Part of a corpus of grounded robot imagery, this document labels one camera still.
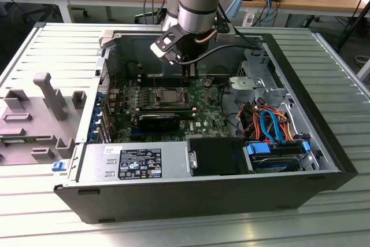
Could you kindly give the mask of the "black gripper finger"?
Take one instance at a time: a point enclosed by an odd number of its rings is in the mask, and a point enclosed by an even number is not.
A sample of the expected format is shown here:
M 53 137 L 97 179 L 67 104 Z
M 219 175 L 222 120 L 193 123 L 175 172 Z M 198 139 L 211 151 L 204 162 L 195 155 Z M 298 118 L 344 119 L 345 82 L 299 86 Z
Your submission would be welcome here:
M 197 63 L 182 66 L 185 79 L 195 79 L 197 77 Z

